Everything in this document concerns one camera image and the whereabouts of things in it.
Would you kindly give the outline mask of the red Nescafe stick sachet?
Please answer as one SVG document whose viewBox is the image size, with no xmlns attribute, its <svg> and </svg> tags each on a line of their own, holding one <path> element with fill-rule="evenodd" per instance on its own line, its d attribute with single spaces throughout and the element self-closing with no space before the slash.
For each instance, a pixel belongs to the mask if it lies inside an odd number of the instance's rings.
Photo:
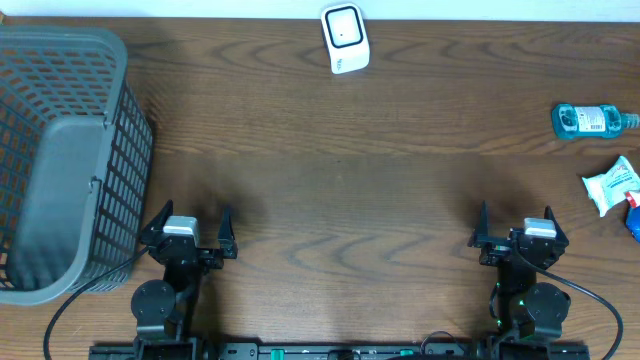
<svg viewBox="0 0 640 360">
<path fill-rule="evenodd" d="M 629 202 L 632 208 L 638 208 L 640 206 L 640 192 L 628 191 L 625 193 L 626 200 Z"/>
</svg>

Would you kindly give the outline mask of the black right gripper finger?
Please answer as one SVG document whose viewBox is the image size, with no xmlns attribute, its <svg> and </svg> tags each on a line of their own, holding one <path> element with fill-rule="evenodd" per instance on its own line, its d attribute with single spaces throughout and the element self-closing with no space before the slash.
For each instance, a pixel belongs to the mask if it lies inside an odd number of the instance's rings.
<svg viewBox="0 0 640 360">
<path fill-rule="evenodd" d="M 479 220 L 474 227 L 467 246 L 473 248 L 483 248 L 490 243 L 489 236 L 489 216 L 486 201 L 482 202 Z"/>
<path fill-rule="evenodd" d="M 545 220 L 549 220 L 553 223 L 556 235 L 555 235 L 555 239 L 556 242 L 560 245 L 560 246 L 568 246 L 569 245 L 569 239 L 567 238 L 566 234 L 564 233 L 564 231 L 561 229 L 559 223 L 557 222 L 555 215 L 552 211 L 552 208 L 547 205 L 545 207 L 545 211 L 544 211 L 544 219 Z"/>
</svg>

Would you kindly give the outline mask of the blue mouthwash bottle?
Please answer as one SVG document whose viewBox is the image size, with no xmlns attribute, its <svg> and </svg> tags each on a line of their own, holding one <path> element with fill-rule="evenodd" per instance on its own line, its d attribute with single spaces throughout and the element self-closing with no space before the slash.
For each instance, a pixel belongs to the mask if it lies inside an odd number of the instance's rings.
<svg viewBox="0 0 640 360">
<path fill-rule="evenodd" d="M 639 127 L 639 115 L 621 112 L 610 104 L 573 106 L 559 104 L 551 112 L 556 136 L 564 140 L 575 138 L 619 137 L 626 129 Z"/>
</svg>

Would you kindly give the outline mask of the blue Oreo cookie pack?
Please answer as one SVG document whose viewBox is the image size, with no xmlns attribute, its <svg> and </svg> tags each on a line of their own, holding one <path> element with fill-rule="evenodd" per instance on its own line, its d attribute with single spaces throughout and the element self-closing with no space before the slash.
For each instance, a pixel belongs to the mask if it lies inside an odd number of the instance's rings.
<svg viewBox="0 0 640 360">
<path fill-rule="evenodd" d="M 640 208 L 630 207 L 627 213 L 625 221 L 627 229 L 632 234 L 633 238 L 640 242 Z"/>
</svg>

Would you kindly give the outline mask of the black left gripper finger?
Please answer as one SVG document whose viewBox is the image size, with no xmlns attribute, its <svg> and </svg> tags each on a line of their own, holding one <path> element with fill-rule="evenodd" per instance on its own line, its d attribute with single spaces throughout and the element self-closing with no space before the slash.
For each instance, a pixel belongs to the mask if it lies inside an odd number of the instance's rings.
<svg viewBox="0 0 640 360">
<path fill-rule="evenodd" d="M 238 247 L 234 235 L 231 219 L 231 209 L 226 207 L 222 213 L 221 224 L 218 230 L 217 240 L 219 249 L 225 259 L 236 259 Z"/>
<path fill-rule="evenodd" d="M 140 243 L 145 246 L 154 245 L 157 238 L 163 234 L 163 227 L 173 214 L 173 201 L 168 200 L 162 209 L 142 228 L 139 236 Z"/>
</svg>

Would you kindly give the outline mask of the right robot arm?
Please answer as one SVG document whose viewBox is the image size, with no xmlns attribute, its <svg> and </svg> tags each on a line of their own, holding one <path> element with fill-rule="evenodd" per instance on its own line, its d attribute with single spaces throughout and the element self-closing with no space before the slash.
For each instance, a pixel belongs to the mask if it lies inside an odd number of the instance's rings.
<svg viewBox="0 0 640 360">
<path fill-rule="evenodd" d="M 551 343 L 562 335 L 570 296 L 537 276 L 564 254 L 569 240 L 550 208 L 542 218 L 526 218 L 506 237 L 489 232 L 488 206 L 468 245 L 480 250 L 479 263 L 497 269 L 489 311 L 498 332 L 477 341 L 472 352 L 480 359 L 549 359 Z"/>
</svg>

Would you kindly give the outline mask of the white wet wipes pack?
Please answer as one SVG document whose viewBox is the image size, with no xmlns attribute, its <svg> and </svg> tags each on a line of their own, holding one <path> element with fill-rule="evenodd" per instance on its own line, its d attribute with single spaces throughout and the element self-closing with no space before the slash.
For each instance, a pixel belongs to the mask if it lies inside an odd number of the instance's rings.
<svg viewBox="0 0 640 360">
<path fill-rule="evenodd" d="M 600 217 L 623 202 L 627 192 L 639 190 L 639 176 L 625 156 L 620 156 L 606 173 L 583 177 L 582 181 Z"/>
</svg>

